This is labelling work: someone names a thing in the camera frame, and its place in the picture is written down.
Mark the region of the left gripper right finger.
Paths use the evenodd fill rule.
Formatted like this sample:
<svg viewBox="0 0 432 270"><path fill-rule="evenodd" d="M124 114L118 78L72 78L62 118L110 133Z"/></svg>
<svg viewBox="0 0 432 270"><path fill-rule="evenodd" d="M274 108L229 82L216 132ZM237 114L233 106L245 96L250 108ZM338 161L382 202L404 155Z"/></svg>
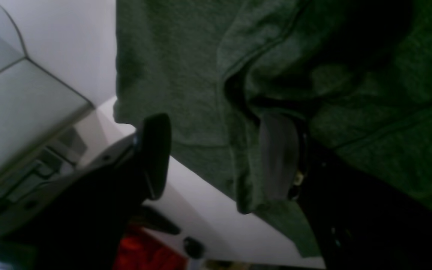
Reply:
<svg viewBox="0 0 432 270"><path fill-rule="evenodd" d="M346 164L307 124L266 113L259 122L264 191L302 210L328 270L432 270L432 211Z"/></svg>

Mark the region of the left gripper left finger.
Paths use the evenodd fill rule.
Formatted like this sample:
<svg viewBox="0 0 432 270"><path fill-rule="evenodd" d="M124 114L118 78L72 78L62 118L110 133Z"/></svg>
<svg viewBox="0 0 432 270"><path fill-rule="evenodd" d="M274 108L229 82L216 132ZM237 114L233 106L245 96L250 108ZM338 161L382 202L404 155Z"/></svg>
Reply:
<svg viewBox="0 0 432 270"><path fill-rule="evenodd" d="M166 113L146 117L101 163L37 186L0 210L0 270L110 270L132 217L166 187Z"/></svg>

